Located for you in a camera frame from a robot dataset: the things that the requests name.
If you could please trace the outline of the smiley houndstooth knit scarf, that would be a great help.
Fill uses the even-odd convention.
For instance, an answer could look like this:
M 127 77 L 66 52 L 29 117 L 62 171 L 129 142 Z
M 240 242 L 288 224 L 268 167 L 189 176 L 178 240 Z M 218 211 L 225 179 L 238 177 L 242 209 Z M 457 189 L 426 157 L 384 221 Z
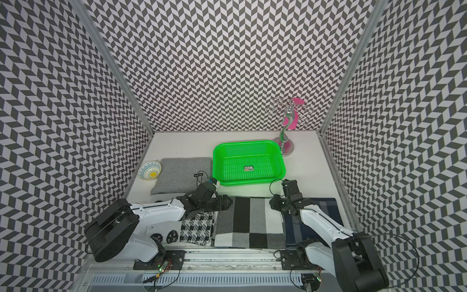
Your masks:
M 209 246 L 216 222 L 216 212 L 197 214 L 193 219 L 168 221 L 148 227 L 147 237 L 163 245 Z

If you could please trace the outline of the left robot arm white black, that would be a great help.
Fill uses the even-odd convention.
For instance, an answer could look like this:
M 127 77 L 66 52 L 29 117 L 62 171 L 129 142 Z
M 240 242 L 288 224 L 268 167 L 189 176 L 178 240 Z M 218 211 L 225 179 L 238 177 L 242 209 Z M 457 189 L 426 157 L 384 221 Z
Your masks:
M 162 245 L 147 236 L 149 226 L 228 210 L 232 204 L 232 198 L 218 194 L 214 179 L 169 201 L 131 204 L 125 198 L 118 199 L 85 225 L 86 250 L 96 262 L 111 259 L 149 262 L 162 252 Z

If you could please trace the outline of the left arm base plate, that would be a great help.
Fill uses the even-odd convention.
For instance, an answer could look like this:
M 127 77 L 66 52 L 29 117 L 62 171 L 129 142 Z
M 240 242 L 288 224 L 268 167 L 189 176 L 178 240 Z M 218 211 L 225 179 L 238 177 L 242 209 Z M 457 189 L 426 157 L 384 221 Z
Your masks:
M 133 270 L 162 271 L 166 268 L 180 270 L 184 264 L 185 255 L 185 250 L 159 252 L 148 262 L 136 260 L 133 265 Z

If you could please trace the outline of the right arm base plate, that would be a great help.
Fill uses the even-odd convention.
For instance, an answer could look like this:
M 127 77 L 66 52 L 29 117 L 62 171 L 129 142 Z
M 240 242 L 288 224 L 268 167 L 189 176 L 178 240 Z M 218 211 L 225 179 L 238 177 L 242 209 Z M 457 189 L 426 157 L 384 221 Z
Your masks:
M 279 250 L 276 256 L 281 261 L 282 270 L 323 270 L 334 274 L 334 259 L 329 248 L 306 248 Z

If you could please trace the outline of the plain grey scarf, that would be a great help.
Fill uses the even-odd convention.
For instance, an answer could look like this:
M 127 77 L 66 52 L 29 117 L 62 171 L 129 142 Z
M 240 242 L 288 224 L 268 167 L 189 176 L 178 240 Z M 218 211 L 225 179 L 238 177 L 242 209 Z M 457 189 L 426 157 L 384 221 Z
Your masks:
M 151 195 L 194 191 L 197 182 L 195 174 L 212 174 L 212 159 L 209 157 L 164 158 L 161 165 L 162 172 L 150 191 Z

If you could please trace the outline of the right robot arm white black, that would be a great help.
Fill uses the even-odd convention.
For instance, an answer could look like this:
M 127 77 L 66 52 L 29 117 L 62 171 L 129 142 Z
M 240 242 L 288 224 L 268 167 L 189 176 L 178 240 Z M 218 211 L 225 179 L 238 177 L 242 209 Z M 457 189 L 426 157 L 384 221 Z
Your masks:
M 323 241 L 302 248 L 299 260 L 332 274 L 344 292 L 378 292 L 389 288 L 389 278 L 372 238 L 345 228 L 311 198 L 305 198 L 296 180 L 282 180 L 283 195 L 275 194 L 271 209 L 289 214 L 311 228 Z

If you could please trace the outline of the grey black checked scarf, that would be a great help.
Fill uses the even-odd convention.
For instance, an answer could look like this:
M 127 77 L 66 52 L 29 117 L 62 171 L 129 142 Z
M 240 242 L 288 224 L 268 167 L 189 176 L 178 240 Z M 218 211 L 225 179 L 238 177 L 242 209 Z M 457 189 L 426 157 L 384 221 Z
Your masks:
M 214 247 L 283 249 L 282 214 L 271 209 L 265 198 L 234 197 L 228 210 L 216 217 Z

